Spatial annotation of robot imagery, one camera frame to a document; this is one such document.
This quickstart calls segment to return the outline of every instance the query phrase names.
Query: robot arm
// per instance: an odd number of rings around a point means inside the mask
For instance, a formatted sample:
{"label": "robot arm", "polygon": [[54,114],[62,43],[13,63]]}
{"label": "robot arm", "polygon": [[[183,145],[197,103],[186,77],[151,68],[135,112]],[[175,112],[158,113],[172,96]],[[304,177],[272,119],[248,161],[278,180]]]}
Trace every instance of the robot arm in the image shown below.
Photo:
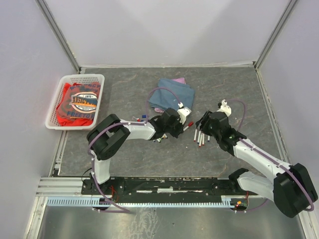
{"label": "robot arm", "polygon": [[91,147],[94,155],[94,168],[97,182],[102,184],[110,179],[111,157],[119,150],[128,139],[154,140],[161,138],[165,133],[178,137],[183,133],[183,127],[191,110],[179,104],[176,111],[168,108],[160,115],[153,117],[147,123],[130,122],[119,119],[115,114],[107,116],[87,135],[89,143],[104,129],[116,123],[124,123],[116,126],[101,135]]}
{"label": "robot arm", "polygon": [[283,162],[254,145],[245,135],[229,125],[230,114],[225,112],[227,103],[223,101],[219,107],[220,109],[216,112],[207,111],[196,123],[196,127],[199,127],[204,134],[213,136],[221,149],[246,161],[266,176],[264,178],[241,168],[229,176],[237,187],[274,201],[278,209],[290,218],[306,210],[310,205],[290,173],[301,183],[312,202],[318,199],[304,166],[299,163],[291,165]]}

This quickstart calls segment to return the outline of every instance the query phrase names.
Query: white wall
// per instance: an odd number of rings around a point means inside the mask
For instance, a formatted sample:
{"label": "white wall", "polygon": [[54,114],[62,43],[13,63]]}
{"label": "white wall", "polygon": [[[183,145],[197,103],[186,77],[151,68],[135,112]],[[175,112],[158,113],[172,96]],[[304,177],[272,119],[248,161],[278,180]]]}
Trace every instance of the white wall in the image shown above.
{"label": "white wall", "polygon": [[261,73],[290,158],[307,167],[319,193],[318,9],[317,0],[297,3]]}
{"label": "white wall", "polygon": [[0,234],[20,239],[60,133],[44,126],[57,83],[74,73],[34,0],[0,8]]}
{"label": "white wall", "polygon": [[46,0],[81,66],[257,60],[289,0]]}

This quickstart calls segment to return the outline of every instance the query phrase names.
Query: plastic basket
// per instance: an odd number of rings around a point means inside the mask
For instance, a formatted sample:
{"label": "plastic basket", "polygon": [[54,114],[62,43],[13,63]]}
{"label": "plastic basket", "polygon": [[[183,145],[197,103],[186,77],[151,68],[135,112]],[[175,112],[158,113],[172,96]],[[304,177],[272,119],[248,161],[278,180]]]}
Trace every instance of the plastic basket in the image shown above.
{"label": "plastic basket", "polygon": [[[99,82],[101,84],[100,94],[98,97],[98,104],[96,106],[93,123],[88,126],[60,126],[56,118],[56,107],[61,102],[64,84],[65,83],[69,83],[71,85],[73,83],[89,84],[92,82]],[[45,126],[49,129],[57,129],[57,130],[90,130],[94,128],[94,126],[97,123],[97,118],[99,114],[103,85],[104,85],[104,76],[100,74],[81,74],[81,75],[64,76],[60,80],[58,88],[56,89],[54,98],[51,102],[49,113],[45,120]]]}

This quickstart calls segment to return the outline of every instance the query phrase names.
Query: blue towel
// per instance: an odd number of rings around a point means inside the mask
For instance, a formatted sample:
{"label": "blue towel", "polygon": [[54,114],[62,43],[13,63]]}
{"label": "blue towel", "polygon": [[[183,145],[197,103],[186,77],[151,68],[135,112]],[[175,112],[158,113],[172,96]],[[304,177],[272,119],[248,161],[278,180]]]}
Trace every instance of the blue towel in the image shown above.
{"label": "blue towel", "polygon": [[[189,85],[170,79],[160,79],[158,87],[166,87],[173,91],[185,107],[191,109],[193,106],[195,90]],[[173,108],[174,110],[179,109],[176,97],[171,92],[164,89],[155,91],[149,99],[149,103],[151,107],[160,108],[162,110],[166,110],[168,108]]]}

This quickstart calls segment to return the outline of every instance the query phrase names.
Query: purple cloth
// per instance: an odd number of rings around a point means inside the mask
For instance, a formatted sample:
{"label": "purple cloth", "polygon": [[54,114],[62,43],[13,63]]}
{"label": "purple cloth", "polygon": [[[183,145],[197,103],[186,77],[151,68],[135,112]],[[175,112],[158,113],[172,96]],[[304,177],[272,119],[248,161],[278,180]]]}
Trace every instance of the purple cloth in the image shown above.
{"label": "purple cloth", "polygon": [[[186,81],[185,81],[185,78],[177,78],[177,79],[172,79],[173,81],[176,81],[176,82],[179,82],[179,83],[182,83],[182,84],[186,84]],[[159,109],[159,108],[154,108],[155,112],[158,112],[158,113],[164,113],[164,111],[162,109]]]}

